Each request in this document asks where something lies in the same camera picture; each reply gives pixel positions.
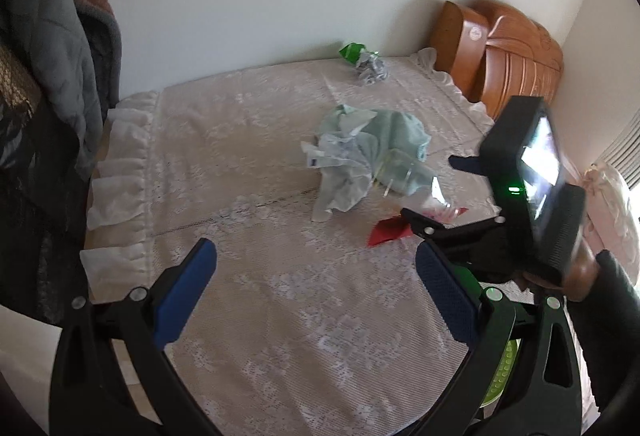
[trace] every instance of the dark clothing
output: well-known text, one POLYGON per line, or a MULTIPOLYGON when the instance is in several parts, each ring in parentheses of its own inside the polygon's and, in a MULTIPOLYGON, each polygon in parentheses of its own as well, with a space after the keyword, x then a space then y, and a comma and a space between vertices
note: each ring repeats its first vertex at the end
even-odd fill
POLYGON ((87 293, 78 136, 0 34, 0 304, 50 324, 87 293))
POLYGON ((582 302, 567 309, 602 412, 640 358, 640 297, 609 251, 596 256, 600 273, 582 302))

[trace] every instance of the wooden headboard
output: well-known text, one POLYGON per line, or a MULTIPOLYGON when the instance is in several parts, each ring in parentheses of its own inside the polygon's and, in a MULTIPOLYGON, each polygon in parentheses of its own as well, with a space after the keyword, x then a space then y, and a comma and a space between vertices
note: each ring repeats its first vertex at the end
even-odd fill
POLYGON ((429 46, 435 69, 449 73, 471 102, 496 118, 512 95, 550 103, 562 75, 562 49, 548 31, 518 9, 495 0, 468 7, 445 2, 429 46))

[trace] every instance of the white ruffle trim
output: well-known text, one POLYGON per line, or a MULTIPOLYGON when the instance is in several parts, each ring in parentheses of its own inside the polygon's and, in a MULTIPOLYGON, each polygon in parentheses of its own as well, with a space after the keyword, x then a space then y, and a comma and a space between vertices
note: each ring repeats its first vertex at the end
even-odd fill
POLYGON ((443 90, 458 107, 473 121, 473 123, 486 133, 494 125, 494 120, 486 114, 486 106, 482 102, 471 103, 466 100, 462 91, 455 85, 451 76, 444 71, 436 71, 433 69, 436 62, 436 49, 423 48, 417 54, 413 54, 409 59, 422 68, 425 74, 431 79, 441 90, 443 90))
POLYGON ((80 252, 97 302, 119 301, 150 285, 151 228, 145 186, 159 92, 134 95, 108 112, 109 151, 91 181, 86 226, 91 248, 80 252))

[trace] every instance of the metal screw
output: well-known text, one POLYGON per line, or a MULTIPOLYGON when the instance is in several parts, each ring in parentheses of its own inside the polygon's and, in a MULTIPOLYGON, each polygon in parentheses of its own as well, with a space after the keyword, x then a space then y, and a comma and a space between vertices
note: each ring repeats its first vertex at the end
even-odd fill
POLYGON ((498 290, 497 288, 487 288, 485 290, 485 295, 491 300, 491 301, 500 301, 502 299, 502 292, 500 290, 498 290))
POLYGON ((73 301, 71 301, 71 308, 73 308, 74 310, 79 310, 85 304, 86 304, 86 299, 81 295, 79 295, 78 297, 74 298, 73 301))
POLYGON ((560 301, 558 300, 557 297, 547 297, 546 303, 548 304, 549 308, 553 310, 558 310, 562 306, 562 304, 560 304, 560 301))
POLYGON ((129 298, 132 301, 142 301, 146 297, 146 288, 138 286, 129 292, 129 298))

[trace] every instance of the gray blanket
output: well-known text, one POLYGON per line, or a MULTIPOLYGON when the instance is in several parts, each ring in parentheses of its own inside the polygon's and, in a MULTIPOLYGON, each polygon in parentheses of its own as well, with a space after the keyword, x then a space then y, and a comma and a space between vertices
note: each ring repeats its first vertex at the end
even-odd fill
POLYGON ((76 169, 91 174, 102 135, 94 61, 74 0, 0 0, 0 28, 79 140, 76 169))

